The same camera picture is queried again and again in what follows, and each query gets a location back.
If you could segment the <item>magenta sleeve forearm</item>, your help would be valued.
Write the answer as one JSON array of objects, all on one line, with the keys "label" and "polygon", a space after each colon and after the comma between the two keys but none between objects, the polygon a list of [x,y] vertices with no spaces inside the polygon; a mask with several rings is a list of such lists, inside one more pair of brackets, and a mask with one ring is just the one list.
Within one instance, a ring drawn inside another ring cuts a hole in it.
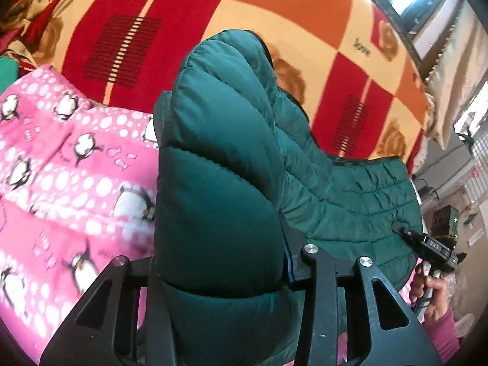
[{"label": "magenta sleeve forearm", "polygon": [[445,315],[435,321],[429,321],[425,316],[423,328],[438,351],[442,365],[447,364],[460,349],[453,311],[448,308]]}]

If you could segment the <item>person's right hand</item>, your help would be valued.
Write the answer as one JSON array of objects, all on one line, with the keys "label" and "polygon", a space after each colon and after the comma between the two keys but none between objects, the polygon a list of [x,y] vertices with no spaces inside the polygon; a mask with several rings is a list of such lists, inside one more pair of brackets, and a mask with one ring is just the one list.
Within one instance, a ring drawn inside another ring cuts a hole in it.
[{"label": "person's right hand", "polygon": [[440,321],[450,309],[447,282],[441,276],[425,276],[423,265],[418,264],[410,284],[409,299],[411,302],[418,302],[421,297],[428,300],[423,308],[423,325],[432,325]]}]

